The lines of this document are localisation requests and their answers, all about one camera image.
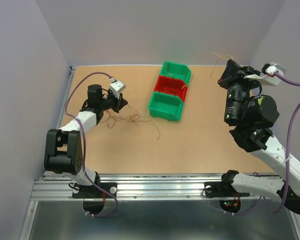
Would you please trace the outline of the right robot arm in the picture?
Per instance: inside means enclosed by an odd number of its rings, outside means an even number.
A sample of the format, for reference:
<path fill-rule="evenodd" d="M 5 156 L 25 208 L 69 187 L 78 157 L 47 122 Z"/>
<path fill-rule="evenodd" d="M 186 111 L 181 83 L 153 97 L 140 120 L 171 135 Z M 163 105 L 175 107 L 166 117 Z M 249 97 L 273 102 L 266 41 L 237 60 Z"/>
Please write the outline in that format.
<path fill-rule="evenodd" d="M 236 170 L 225 173 L 220 182 L 224 195 L 249 193 L 280 203 L 281 208 L 300 215 L 300 161 L 291 154 L 291 141 L 281 144 L 272 132 L 279 118 L 276 101 L 253 89 L 263 85 L 277 86 L 280 82 L 300 87 L 299 82 L 285 77 L 285 68 L 271 62 L 256 70 L 241 66 L 233 59 L 226 63 L 218 85 L 226 89 L 224 122 L 231 127 L 236 144 L 257 157 L 278 174 L 277 179 L 249 176 Z"/>

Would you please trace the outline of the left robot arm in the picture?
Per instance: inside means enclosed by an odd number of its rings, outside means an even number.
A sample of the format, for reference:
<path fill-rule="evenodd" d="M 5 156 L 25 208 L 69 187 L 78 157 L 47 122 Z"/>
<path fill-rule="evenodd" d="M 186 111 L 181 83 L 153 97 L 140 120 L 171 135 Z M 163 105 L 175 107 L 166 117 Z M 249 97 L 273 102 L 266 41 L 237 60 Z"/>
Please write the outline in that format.
<path fill-rule="evenodd" d="M 119 113 L 128 104 L 122 94 L 125 87 L 120 81 L 111 83 L 108 90 L 104 90 L 99 84 L 89 85 L 87 99 L 78 114 L 63 127 L 47 132 L 44 168 L 71 178 L 69 187 L 73 190 L 74 198 L 106 196 L 101 191 L 99 174 L 85 166 L 85 135 L 100 123 L 105 111 Z"/>

